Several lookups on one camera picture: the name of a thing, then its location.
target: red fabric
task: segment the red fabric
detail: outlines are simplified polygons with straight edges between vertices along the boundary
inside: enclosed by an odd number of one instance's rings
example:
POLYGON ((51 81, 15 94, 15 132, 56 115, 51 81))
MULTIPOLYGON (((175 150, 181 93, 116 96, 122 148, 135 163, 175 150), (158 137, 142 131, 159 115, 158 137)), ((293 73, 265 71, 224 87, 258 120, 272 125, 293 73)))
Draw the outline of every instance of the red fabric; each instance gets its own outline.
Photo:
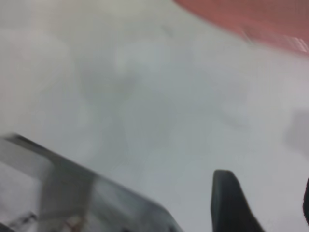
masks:
POLYGON ((253 41, 309 54, 309 0, 175 0, 253 41))

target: gray object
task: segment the gray object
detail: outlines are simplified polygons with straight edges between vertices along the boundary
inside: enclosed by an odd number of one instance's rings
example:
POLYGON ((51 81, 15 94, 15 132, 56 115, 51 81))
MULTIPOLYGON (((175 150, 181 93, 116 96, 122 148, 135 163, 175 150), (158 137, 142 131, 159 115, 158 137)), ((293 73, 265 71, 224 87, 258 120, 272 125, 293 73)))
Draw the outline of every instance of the gray object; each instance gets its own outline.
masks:
POLYGON ((0 139, 0 150, 1 162, 40 180, 37 208, 29 209, 37 214, 36 226, 31 226, 33 231, 181 231, 159 204, 24 137, 0 139))

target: white surface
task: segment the white surface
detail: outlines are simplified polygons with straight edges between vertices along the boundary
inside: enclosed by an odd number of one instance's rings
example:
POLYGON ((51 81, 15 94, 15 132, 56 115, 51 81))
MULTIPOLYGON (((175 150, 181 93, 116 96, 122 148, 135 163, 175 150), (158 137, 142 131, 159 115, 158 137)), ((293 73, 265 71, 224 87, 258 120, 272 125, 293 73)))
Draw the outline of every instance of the white surface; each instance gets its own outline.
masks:
POLYGON ((234 171, 266 231, 308 231, 308 58, 169 0, 4 2, 1 78, 29 96, 7 99, 6 130, 155 199, 185 231, 211 231, 215 169, 234 171), (34 68, 17 75, 13 51, 34 68))

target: blurry object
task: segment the blurry object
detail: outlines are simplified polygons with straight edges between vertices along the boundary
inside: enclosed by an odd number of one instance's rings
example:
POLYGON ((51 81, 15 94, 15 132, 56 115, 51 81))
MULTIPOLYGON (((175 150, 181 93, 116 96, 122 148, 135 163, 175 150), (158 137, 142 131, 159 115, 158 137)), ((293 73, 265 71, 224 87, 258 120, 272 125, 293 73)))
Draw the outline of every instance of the blurry object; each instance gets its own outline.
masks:
POLYGON ((211 218, 213 232, 263 232, 231 171, 213 174, 211 218))
POLYGON ((309 1, 175 1, 201 18, 251 41, 309 54, 309 1))
POLYGON ((306 191, 304 195, 303 212, 309 225, 309 179, 307 181, 306 191))
POLYGON ((0 166, 4 161, 17 170, 38 175, 44 180, 38 194, 34 195, 36 207, 28 204, 19 207, 14 203, 14 196, 8 197, 8 207, 14 206, 16 209, 14 215, 8 214, 0 205, 0 212, 3 211, 7 216, 0 217, 0 222, 4 222, 4 229, 9 228, 15 232, 182 231, 162 206, 22 136, 13 135, 0 139, 0 166), (29 161, 26 159, 28 153, 32 155, 29 161), (20 216, 22 212, 34 213, 20 216))
POLYGON ((42 188, 52 169, 48 159, 0 139, 0 222, 16 232, 36 231, 35 223, 25 222, 39 213, 42 188))
POLYGON ((33 213, 28 213, 18 219, 8 223, 8 227, 15 232, 27 231, 30 226, 37 221, 37 217, 33 213))

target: black object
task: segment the black object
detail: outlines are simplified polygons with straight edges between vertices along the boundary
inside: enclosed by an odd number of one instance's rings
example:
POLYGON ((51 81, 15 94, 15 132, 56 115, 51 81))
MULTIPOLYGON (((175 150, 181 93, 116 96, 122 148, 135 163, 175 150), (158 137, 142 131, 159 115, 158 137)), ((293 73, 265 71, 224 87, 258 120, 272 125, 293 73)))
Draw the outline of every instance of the black object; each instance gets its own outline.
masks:
POLYGON ((303 211, 306 221, 309 225, 309 179, 307 181, 306 191, 304 195, 303 211))
POLYGON ((13 230, 11 230, 9 227, 7 227, 6 225, 3 225, 2 223, 0 223, 0 232, 14 232, 13 230))
POLYGON ((213 174, 211 218, 213 232, 264 231, 231 171, 216 170, 213 174))

